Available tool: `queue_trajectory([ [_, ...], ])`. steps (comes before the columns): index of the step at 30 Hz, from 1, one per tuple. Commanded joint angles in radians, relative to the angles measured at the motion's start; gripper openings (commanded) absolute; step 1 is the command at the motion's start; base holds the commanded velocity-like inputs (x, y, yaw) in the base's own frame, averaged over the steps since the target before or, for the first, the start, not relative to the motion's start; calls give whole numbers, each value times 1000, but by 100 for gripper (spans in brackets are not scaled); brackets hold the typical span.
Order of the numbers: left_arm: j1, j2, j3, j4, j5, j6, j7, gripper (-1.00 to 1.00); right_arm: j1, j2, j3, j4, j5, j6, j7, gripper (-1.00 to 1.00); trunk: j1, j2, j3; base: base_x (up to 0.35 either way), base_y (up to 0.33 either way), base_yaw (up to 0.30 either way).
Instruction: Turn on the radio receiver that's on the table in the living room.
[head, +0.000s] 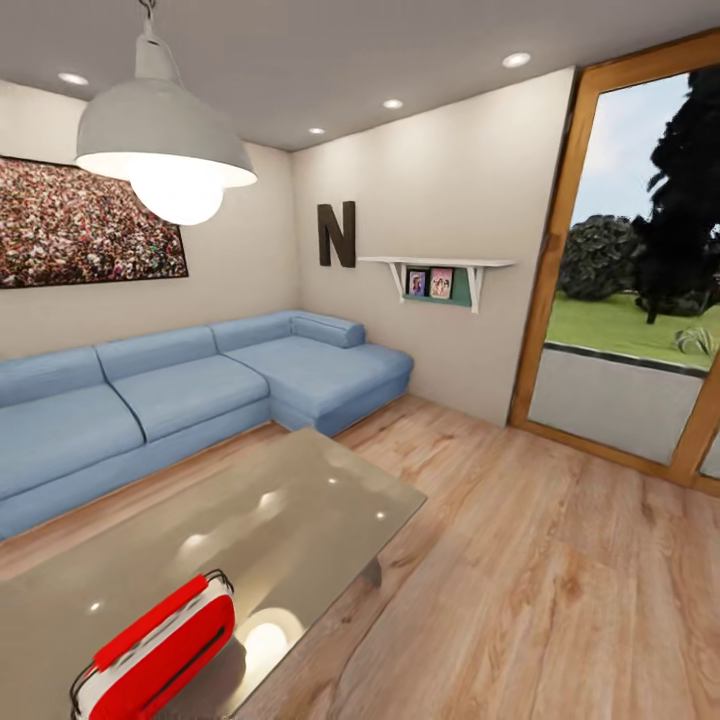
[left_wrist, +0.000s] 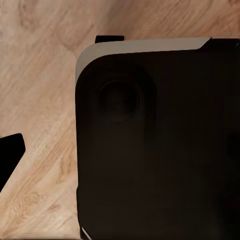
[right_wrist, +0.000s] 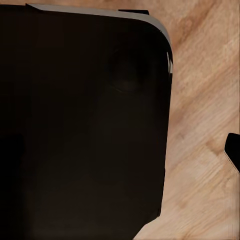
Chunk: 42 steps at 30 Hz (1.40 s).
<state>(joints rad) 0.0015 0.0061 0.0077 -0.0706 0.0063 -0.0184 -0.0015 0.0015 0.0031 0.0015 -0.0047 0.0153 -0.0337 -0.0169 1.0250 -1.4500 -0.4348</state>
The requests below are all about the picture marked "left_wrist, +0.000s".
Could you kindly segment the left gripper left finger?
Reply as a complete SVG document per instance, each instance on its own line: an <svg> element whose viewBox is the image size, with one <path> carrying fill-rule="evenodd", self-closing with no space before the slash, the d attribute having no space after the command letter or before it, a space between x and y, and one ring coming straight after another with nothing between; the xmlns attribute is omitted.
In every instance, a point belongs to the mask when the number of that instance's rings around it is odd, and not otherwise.
<svg viewBox="0 0 240 240"><path fill-rule="evenodd" d="M21 133L0 138L0 192L26 151Z"/></svg>

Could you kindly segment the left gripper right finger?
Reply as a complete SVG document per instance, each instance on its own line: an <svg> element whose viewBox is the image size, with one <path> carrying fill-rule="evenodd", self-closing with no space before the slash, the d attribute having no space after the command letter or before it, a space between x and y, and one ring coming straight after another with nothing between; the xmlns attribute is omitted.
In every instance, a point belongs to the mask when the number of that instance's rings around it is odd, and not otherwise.
<svg viewBox="0 0 240 240"><path fill-rule="evenodd" d="M229 133L224 150L240 172L240 135Z"/></svg>

